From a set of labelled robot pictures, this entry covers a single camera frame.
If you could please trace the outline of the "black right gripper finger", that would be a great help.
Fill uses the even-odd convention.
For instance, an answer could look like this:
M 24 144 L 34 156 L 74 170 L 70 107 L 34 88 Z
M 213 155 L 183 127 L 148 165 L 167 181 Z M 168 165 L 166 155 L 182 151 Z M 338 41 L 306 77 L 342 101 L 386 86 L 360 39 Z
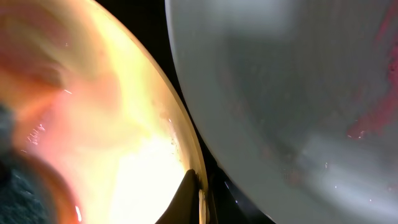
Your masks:
M 182 179 L 170 205 L 155 224 L 199 224 L 199 183 L 193 169 Z

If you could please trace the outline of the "yellow plate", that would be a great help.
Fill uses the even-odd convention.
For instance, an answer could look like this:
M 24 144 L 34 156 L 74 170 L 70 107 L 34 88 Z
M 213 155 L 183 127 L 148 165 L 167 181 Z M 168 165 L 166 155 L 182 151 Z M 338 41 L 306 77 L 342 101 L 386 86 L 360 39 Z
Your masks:
M 55 223 L 156 223 L 185 173 L 208 181 L 169 79 L 95 1 L 1 1 L 1 106 L 12 152 Z

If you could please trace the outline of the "green yellow sponge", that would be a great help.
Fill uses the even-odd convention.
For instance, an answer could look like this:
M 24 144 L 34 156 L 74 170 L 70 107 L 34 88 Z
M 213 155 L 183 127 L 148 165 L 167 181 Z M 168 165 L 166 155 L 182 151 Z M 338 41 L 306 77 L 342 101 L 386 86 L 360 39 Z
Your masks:
M 51 224 L 55 217 L 12 152 L 13 113 L 1 106 L 1 224 Z

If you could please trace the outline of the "mint green front plate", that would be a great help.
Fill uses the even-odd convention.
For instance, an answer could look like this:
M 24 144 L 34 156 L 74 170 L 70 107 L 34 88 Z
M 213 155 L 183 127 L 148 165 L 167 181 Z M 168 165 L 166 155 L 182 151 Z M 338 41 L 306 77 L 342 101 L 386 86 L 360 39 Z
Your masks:
M 397 222 L 397 2 L 166 1 L 212 156 L 276 223 Z

